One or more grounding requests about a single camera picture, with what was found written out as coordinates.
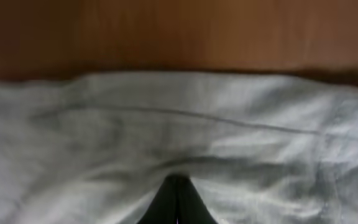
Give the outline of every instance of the wooden surface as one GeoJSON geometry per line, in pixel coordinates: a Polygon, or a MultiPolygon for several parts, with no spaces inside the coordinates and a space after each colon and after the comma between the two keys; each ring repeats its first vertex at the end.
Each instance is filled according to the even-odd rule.
{"type": "Polygon", "coordinates": [[[358,76],[358,0],[0,0],[0,79],[118,69],[358,76]]]}

